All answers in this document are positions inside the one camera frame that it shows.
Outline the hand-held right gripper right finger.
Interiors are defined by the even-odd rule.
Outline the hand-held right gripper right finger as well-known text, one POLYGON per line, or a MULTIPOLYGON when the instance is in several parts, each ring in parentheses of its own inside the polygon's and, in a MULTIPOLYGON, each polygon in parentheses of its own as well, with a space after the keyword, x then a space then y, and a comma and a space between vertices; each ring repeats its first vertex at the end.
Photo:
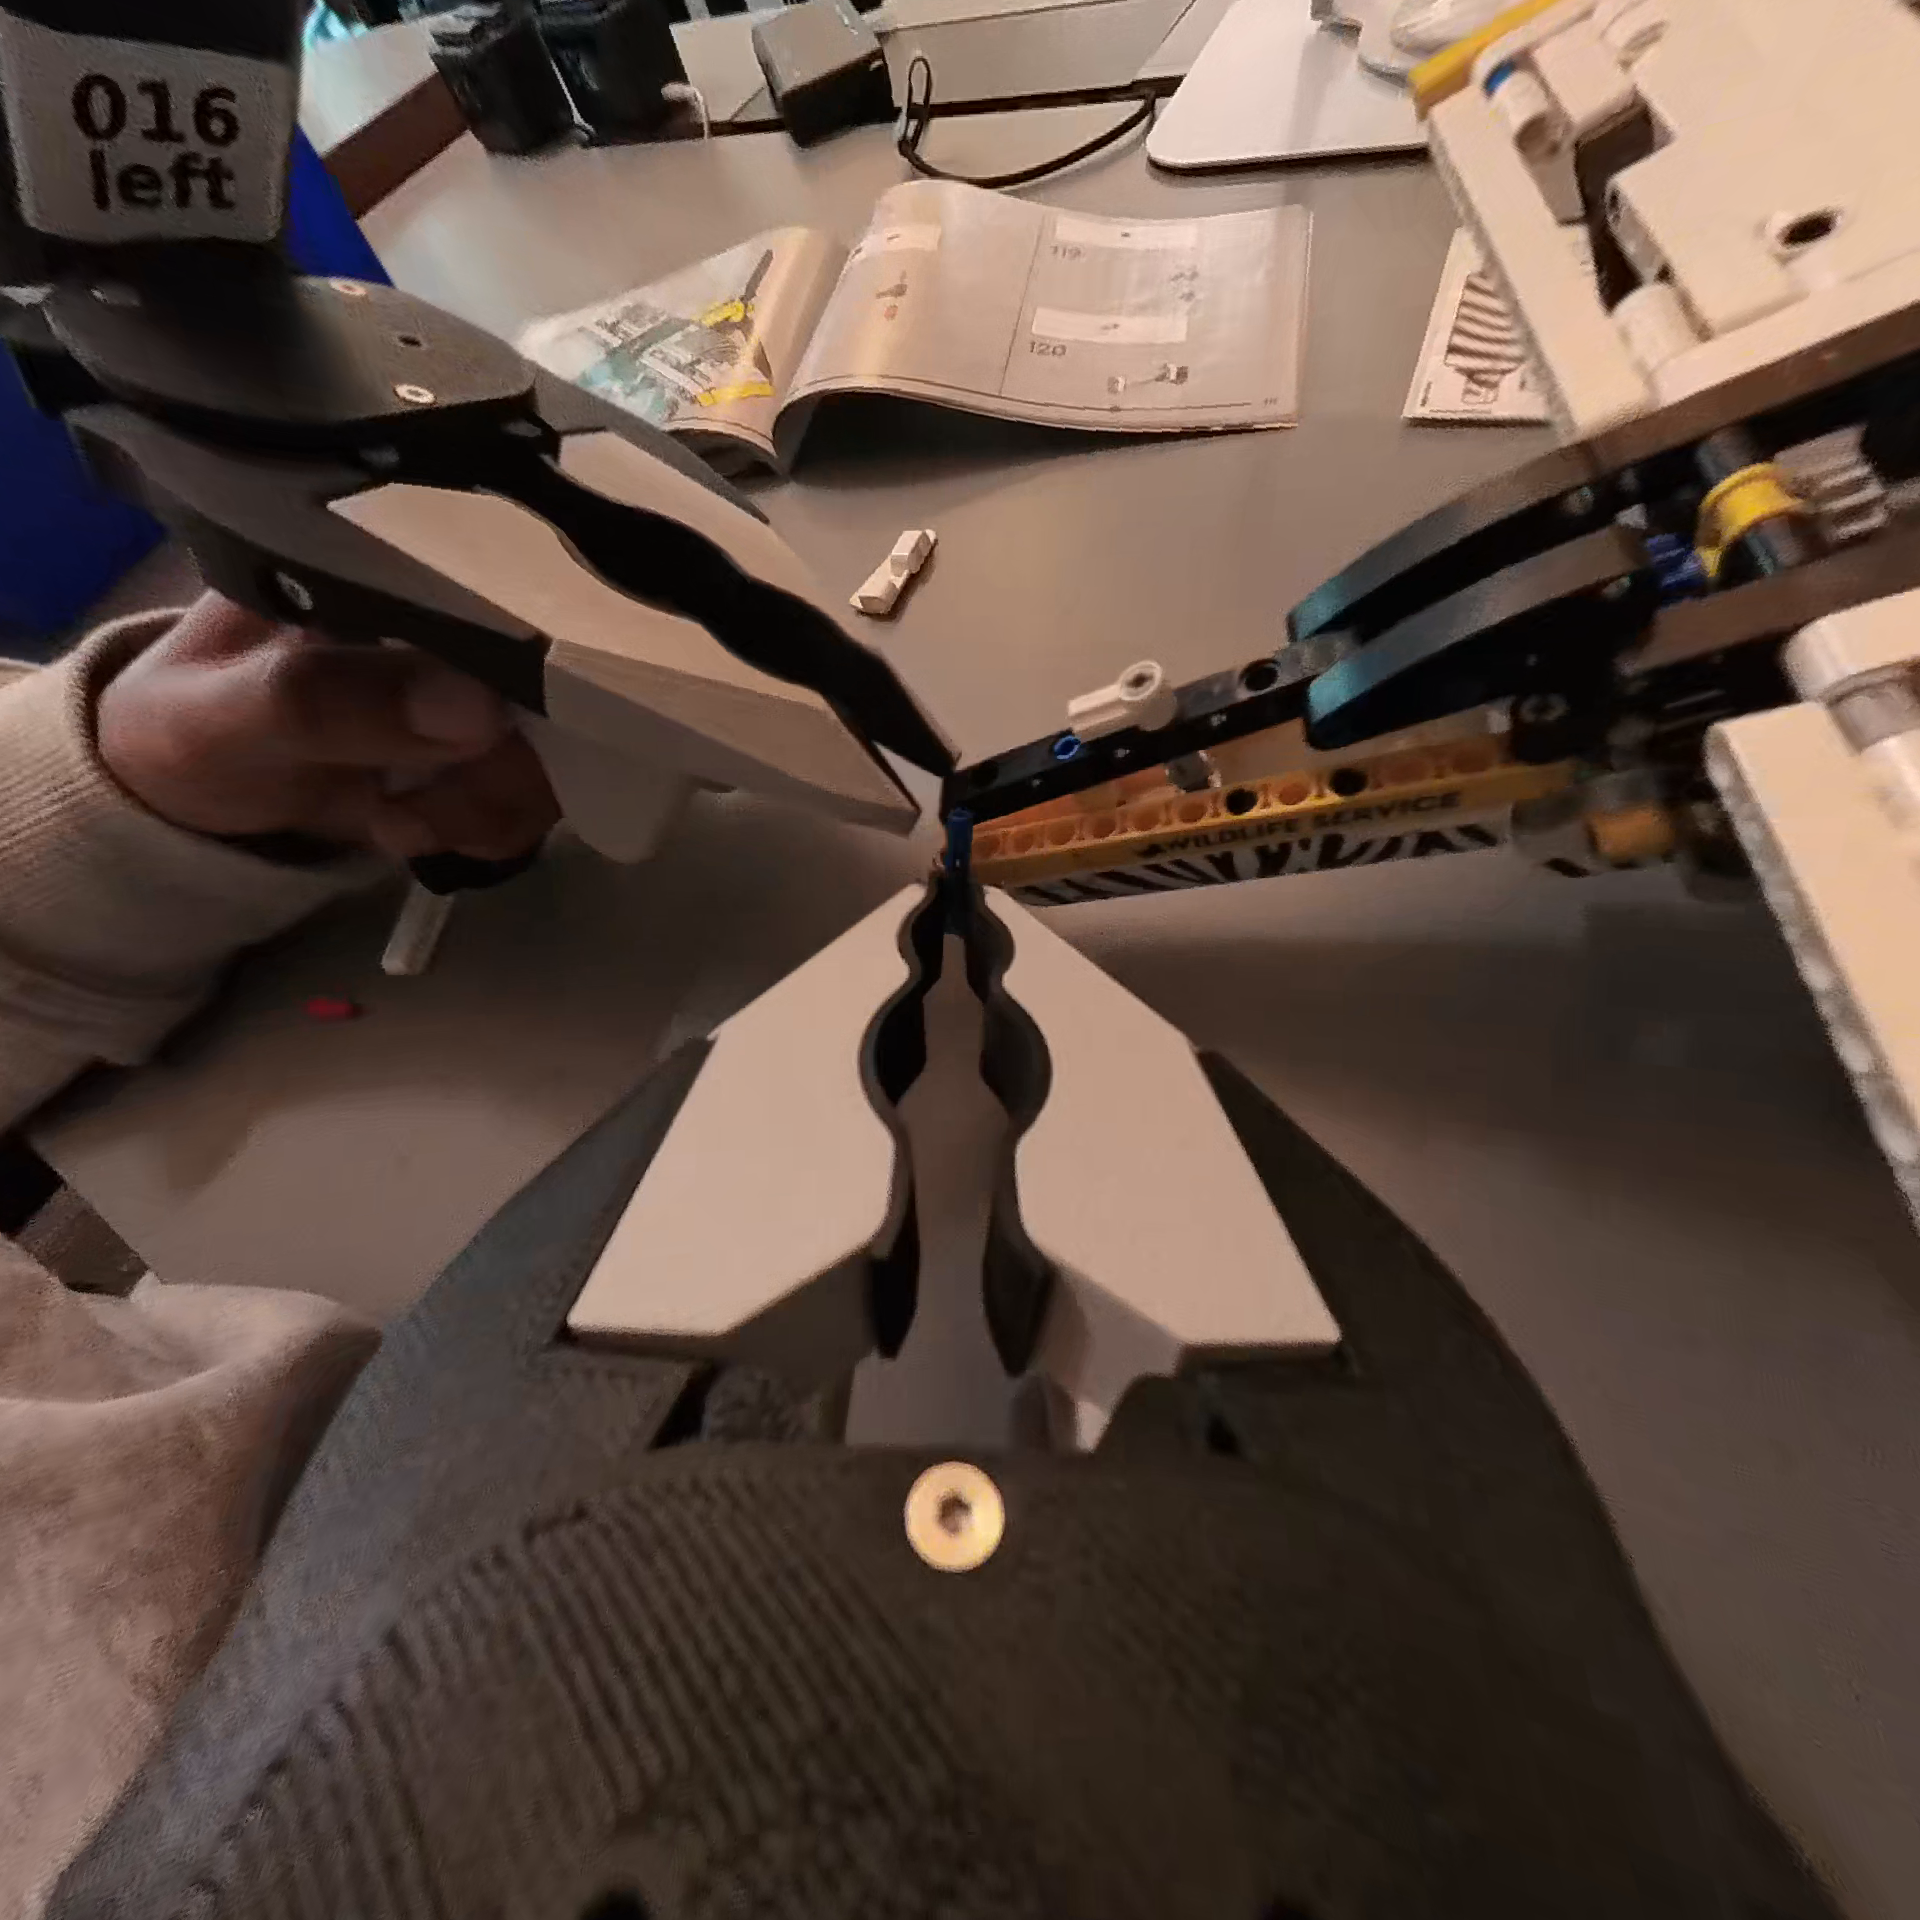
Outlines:
POLYGON ((1007 1109, 984 1322, 1053 1420, 1137 1379, 1325 1358, 1325 1301, 1196 1048, 998 888, 972 897, 982 1078, 1007 1109))

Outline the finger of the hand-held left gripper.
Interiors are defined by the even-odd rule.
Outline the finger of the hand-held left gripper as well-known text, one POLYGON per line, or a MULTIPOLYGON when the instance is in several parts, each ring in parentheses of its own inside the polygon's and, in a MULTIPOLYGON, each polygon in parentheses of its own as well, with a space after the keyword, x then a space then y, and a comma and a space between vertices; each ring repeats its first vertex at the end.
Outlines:
POLYGON ((744 787, 826 817, 907 833, 918 801, 894 752, 849 732, 825 697, 737 665, 682 615, 624 601, 498 490, 382 481, 329 507, 353 528, 474 589, 546 644, 542 713, 644 773, 744 787))
POLYGON ((708 631, 737 665, 812 692, 869 748, 951 773, 956 743, 826 605, 799 551, 708 461, 563 380, 535 380, 503 494, 634 605, 708 631))

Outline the white flat lego beam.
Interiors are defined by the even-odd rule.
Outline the white flat lego beam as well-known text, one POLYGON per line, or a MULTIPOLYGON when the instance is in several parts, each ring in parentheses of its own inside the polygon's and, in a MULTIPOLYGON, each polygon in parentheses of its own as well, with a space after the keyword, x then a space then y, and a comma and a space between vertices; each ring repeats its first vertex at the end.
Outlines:
POLYGON ((429 882, 415 881, 382 938, 378 976, 391 981, 422 976, 437 954, 448 913, 452 913, 452 892, 434 892, 429 882))

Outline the black battery chargers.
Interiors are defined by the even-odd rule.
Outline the black battery chargers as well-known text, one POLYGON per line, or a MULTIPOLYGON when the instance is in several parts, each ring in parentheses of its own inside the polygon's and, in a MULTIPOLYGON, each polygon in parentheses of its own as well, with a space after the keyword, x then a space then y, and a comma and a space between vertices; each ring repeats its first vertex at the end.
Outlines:
POLYGON ((472 137, 498 159, 657 137, 689 91, 649 0, 472 0, 429 17, 429 61, 472 137))

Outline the person's left hand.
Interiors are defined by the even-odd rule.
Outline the person's left hand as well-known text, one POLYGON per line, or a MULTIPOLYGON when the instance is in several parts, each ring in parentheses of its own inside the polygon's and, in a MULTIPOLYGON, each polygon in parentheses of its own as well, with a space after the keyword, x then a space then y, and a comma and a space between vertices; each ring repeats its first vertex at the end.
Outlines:
POLYGON ((485 681, 219 589, 105 676, 95 752, 130 801, 201 840, 512 862, 558 826, 542 752, 485 681))

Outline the person's left forearm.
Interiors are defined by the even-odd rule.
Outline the person's left forearm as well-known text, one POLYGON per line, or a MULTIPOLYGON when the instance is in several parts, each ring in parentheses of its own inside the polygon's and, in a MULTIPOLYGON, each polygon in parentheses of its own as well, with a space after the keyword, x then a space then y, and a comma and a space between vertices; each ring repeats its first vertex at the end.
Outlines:
POLYGON ((0 692, 0 1123, 93 1067, 140 1067, 225 976, 299 922, 391 881, 378 853, 187 833, 120 795, 95 697, 184 605, 100 621, 0 692))

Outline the white yellow lego plane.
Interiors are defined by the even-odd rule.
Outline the white yellow lego plane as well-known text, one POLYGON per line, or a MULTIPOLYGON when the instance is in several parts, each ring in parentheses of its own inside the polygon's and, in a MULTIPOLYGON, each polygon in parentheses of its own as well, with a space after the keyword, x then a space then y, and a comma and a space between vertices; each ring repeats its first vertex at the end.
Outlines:
POLYGON ((1243 665, 944 779, 972 881, 1137 897, 1511 848, 1753 882, 1920 1187, 1916 7, 1516 7, 1410 69, 1556 449, 1243 665))

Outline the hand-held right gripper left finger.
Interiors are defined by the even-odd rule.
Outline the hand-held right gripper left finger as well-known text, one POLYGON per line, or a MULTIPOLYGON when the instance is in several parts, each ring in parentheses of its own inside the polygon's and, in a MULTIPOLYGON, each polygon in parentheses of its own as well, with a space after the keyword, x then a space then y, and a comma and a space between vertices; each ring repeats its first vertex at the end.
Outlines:
POLYGON ((905 882, 701 1048, 563 1335, 817 1390, 894 1358, 918 1311, 897 1096, 924 1073, 941 888, 905 882))

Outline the grey closed laptop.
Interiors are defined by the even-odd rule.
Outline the grey closed laptop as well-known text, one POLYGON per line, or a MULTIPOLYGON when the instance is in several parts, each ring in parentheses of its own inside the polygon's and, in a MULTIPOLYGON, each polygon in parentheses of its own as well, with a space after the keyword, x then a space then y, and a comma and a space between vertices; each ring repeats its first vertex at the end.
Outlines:
MULTIPOLYGON (((1145 80, 1175 80, 1184 36, 1207 40, 1223 7, 1186 0, 897 0, 861 10, 894 96, 907 61, 928 61, 935 100, 965 110, 1092 107, 1145 80)), ((771 7, 673 24, 689 85, 714 132, 780 132, 782 117, 752 56, 752 24, 771 7)))

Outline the black power adapter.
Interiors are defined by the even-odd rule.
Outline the black power adapter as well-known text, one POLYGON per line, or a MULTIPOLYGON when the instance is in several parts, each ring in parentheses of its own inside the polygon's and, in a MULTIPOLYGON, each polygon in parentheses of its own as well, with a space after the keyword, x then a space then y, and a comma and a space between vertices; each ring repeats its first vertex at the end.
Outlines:
POLYGON ((894 122, 883 43, 842 0, 765 10, 752 20, 752 56, 792 145, 894 122))

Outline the zebra striped sticker sheet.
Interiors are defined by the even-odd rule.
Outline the zebra striped sticker sheet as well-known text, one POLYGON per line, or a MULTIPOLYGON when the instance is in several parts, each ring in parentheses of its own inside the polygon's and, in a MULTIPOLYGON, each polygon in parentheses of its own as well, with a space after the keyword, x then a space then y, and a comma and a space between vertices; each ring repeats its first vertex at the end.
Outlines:
POLYGON ((1404 389, 1404 425, 1545 425, 1545 394, 1533 370, 1522 322, 1493 280, 1478 267, 1477 238, 1457 228, 1430 305, 1423 343, 1404 389))

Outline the open instruction booklet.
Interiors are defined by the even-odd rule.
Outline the open instruction booklet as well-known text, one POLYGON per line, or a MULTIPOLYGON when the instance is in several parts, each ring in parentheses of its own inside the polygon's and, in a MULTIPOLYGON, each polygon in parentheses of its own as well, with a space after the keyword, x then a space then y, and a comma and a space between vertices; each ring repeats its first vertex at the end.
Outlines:
POLYGON ((1070 435, 1299 425, 1308 208, 1098 216, 888 189, 851 242, 770 228, 515 349, 718 468, 792 476, 826 399, 1070 435))

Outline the white lego panel piece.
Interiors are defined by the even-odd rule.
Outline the white lego panel piece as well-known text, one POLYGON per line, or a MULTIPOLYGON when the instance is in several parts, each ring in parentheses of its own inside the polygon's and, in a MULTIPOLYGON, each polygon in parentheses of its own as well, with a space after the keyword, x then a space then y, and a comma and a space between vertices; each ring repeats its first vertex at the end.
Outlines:
POLYGON ((918 587, 924 566, 935 561, 941 536, 928 523, 907 523, 888 557, 864 577, 864 587, 849 589, 849 610, 869 621, 897 615, 907 589, 918 587))

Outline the person's grey hoodie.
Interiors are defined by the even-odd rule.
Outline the person's grey hoodie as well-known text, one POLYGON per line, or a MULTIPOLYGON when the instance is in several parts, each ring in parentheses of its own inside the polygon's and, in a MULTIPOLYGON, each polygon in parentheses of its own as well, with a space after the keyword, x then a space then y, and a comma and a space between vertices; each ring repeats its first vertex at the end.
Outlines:
POLYGON ((317 1295, 0 1272, 0 1911, 39 1916, 220 1643, 378 1331, 317 1295))

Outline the blue plastic bin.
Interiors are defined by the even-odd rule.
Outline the blue plastic bin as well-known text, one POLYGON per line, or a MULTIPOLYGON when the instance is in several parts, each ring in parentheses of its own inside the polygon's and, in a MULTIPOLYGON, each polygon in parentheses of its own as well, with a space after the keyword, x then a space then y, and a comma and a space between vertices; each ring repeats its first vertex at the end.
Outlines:
MULTIPOLYGON (((302 274, 391 281, 342 189, 295 137, 288 253, 302 274)), ((163 523, 105 494, 59 419, 39 412, 10 353, 0 359, 0 631, 39 649, 69 631, 136 561, 163 523)))

